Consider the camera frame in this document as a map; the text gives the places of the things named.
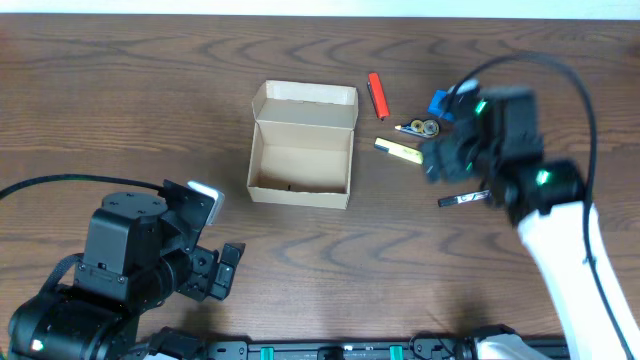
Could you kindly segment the correction tape dispenser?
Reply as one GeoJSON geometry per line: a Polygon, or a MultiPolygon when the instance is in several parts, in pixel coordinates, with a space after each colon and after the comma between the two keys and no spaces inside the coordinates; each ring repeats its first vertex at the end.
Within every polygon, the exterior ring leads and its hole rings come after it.
{"type": "Polygon", "coordinates": [[[439,135],[440,125],[436,120],[414,118],[406,124],[396,125],[395,130],[425,139],[439,135]]]}

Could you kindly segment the blue plastic holder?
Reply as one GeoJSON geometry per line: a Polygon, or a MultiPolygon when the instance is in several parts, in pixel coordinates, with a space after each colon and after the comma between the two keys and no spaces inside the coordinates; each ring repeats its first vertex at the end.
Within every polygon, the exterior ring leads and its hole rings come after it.
{"type": "Polygon", "coordinates": [[[448,93],[445,90],[437,90],[432,99],[431,103],[427,108],[427,113],[433,115],[435,117],[444,119],[448,122],[454,122],[455,118],[451,113],[444,112],[444,106],[446,105],[445,98],[448,93]]]}

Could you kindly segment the yellow highlighter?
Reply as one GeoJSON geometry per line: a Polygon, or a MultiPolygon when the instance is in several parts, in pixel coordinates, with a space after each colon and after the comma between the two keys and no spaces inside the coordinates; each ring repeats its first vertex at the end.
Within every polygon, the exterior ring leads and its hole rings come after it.
{"type": "Polygon", "coordinates": [[[423,164],[423,155],[420,151],[401,145],[383,138],[376,138],[374,147],[381,151],[384,151],[395,157],[410,161],[415,164],[423,164]]]}

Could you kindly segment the red lighter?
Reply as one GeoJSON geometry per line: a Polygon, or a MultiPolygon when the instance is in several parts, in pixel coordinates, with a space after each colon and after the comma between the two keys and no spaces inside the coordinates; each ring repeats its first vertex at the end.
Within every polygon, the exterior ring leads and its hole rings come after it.
{"type": "Polygon", "coordinates": [[[382,82],[378,73],[372,72],[368,74],[367,87],[374,105],[376,116],[381,121],[384,121],[390,116],[390,111],[382,86],[382,82]]]}

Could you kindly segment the brown cardboard box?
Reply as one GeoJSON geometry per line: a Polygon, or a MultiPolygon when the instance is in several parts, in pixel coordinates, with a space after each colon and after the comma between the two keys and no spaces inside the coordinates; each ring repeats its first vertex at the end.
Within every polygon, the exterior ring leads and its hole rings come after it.
{"type": "Polygon", "coordinates": [[[247,190],[256,203],[348,206],[358,92],[267,80],[252,100],[247,190]]]}

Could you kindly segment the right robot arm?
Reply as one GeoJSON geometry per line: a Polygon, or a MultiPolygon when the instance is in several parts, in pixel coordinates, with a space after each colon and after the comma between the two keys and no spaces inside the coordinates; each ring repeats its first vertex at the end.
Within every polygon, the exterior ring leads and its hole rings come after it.
{"type": "Polygon", "coordinates": [[[588,183],[572,160],[547,161],[536,97],[471,83],[435,93],[428,110],[453,124],[423,144],[431,182],[483,181],[536,263],[574,359],[636,359],[639,326],[608,258],[588,183]]]}

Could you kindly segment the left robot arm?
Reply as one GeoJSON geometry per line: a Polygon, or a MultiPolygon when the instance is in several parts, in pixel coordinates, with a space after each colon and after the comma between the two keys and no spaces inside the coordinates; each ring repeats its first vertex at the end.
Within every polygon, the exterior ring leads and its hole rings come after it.
{"type": "Polygon", "coordinates": [[[167,183],[158,195],[106,196],[85,250],[61,260],[40,291],[13,314],[11,359],[120,359],[140,317],[174,293],[224,300],[244,252],[198,246],[224,196],[208,186],[167,183]]]}

